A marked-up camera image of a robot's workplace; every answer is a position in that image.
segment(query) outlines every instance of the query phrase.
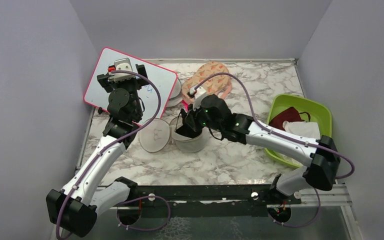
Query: marble countertop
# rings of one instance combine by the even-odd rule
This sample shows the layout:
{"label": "marble countertop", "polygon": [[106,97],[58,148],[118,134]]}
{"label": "marble countertop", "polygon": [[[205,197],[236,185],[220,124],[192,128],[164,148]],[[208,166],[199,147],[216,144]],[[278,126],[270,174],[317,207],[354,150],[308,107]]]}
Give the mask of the marble countertop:
{"label": "marble countertop", "polygon": [[[178,73],[181,82],[190,78],[203,63],[161,63]],[[237,62],[225,63],[230,73],[244,82],[255,114],[265,122],[275,96],[303,92],[292,63]],[[232,79],[232,91],[225,99],[233,113],[251,115],[241,86]],[[167,108],[162,119],[170,122],[183,104]],[[92,119],[82,163],[91,156],[109,119],[96,111]],[[171,141],[159,152],[142,149],[136,136],[128,150],[109,169],[101,184],[126,177],[140,185],[217,185],[271,183],[279,173],[291,170],[271,160],[262,147],[216,140],[207,136],[207,146],[196,153],[184,153]]]}

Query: white plastic bowl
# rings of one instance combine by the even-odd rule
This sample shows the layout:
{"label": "white plastic bowl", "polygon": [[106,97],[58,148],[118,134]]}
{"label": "white plastic bowl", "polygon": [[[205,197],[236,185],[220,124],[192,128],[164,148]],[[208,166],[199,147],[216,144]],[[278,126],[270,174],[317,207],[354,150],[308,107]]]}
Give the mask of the white plastic bowl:
{"label": "white plastic bowl", "polygon": [[208,139],[209,139],[209,131],[207,128],[202,129],[202,133],[195,137],[190,138],[183,135],[180,135],[176,133],[176,122],[177,122],[177,128],[180,128],[182,124],[182,117],[175,117],[170,122],[170,128],[171,128],[171,138],[174,141],[174,144],[185,153],[196,153],[201,151],[205,148]]}

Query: green bin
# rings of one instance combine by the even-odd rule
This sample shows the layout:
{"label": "green bin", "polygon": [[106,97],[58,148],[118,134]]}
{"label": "green bin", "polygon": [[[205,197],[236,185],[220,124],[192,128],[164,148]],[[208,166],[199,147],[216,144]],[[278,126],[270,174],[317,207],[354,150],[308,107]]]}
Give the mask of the green bin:
{"label": "green bin", "polygon": [[[268,114],[267,118],[267,124],[276,117],[278,114],[283,112],[284,110],[294,107],[298,112],[307,112],[311,116],[310,122],[317,122],[318,128],[320,130],[320,135],[326,135],[329,137],[332,137],[332,114],[331,111],[324,105],[312,101],[310,99],[291,95],[291,94],[280,94],[277,95],[274,100],[273,104],[271,105],[270,113]],[[306,114],[302,114],[301,118],[303,120],[308,120]],[[264,151],[267,153],[267,155],[284,165],[287,165],[292,168],[298,168],[299,165],[293,164],[291,162],[288,162],[284,160],[280,154],[277,152],[265,148]]]}

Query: white wall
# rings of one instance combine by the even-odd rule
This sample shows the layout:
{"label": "white wall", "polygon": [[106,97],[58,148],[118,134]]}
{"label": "white wall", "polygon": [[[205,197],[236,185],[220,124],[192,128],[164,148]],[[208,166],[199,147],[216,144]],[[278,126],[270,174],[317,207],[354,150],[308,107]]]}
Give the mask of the white wall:
{"label": "white wall", "polygon": [[70,0],[93,46],[141,58],[299,58],[331,0]]}
{"label": "white wall", "polygon": [[384,0],[333,0],[298,69],[307,97],[332,111],[338,149],[355,162],[346,183],[363,237],[384,239]]}
{"label": "white wall", "polygon": [[0,240],[49,239],[74,174],[97,54],[67,0],[0,0]]}

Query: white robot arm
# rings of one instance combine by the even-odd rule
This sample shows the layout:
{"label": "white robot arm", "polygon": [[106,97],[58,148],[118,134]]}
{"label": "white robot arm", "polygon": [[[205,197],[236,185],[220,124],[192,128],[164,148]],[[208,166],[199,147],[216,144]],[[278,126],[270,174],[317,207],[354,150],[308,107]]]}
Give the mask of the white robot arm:
{"label": "white robot arm", "polygon": [[222,138],[229,141],[270,148],[302,163],[302,167],[279,174],[274,179],[271,189],[274,198],[285,199],[306,188],[332,189],[340,159],[333,153],[317,148],[323,146],[336,151],[330,137],[308,138],[276,129],[261,121],[257,123],[251,116],[231,113],[223,99],[215,94],[208,95],[202,86],[195,88],[189,91],[189,96],[195,99],[194,103],[189,105],[187,112],[181,112],[183,125],[189,131],[199,132],[207,127],[210,131],[219,131]]}
{"label": "white robot arm", "polygon": [[[76,173],[76,175],[62,187],[62,191],[66,192],[76,185],[77,179],[86,170],[86,166],[91,164],[94,156],[99,153],[101,149],[115,141],[116,138],[106,135],[101,137],[98,145],[93,151],[91,157],[84,163],[83,167]],[[90,167],[84,179],[80,182],[77,189],[74,190],[71,197],[78,199],[82,204],[89,206],[96,206],[96,213],[99,216],[106,210],[110,209],[117,203],[123,202],[129,196],[129,188],[120,182],[114,182],[102,191],[96,191],[102,178],[110,169],[111,165],[126,151],[124,143],[115,143],[108,148],[102,156]]]}

